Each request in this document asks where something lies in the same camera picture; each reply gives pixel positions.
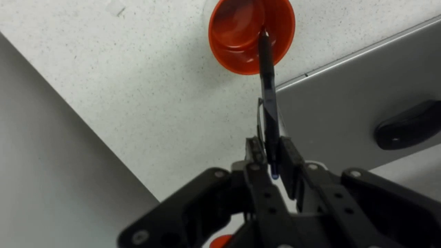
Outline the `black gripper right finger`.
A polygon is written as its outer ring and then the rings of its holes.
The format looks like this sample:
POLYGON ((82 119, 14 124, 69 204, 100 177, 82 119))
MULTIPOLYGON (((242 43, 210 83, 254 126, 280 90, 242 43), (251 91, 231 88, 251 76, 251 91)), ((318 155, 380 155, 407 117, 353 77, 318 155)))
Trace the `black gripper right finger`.
POLYGON ((305 161, 289 138, 280 139, 278 152, 289 197, 298 201, 295 223, 307 248, 403 248, 378 230, 342 177, 305 161))

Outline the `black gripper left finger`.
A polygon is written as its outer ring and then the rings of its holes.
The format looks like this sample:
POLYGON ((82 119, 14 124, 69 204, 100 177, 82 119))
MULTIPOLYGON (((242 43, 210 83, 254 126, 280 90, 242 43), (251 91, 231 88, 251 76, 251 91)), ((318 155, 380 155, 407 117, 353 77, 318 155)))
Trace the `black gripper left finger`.
POLYGON ((291 215, 269 177, 264 149, 258 138, 246 141, 246 161, 245 177, 253 199, 262 247, 294 248, 295 239, 290 234, 291 215))

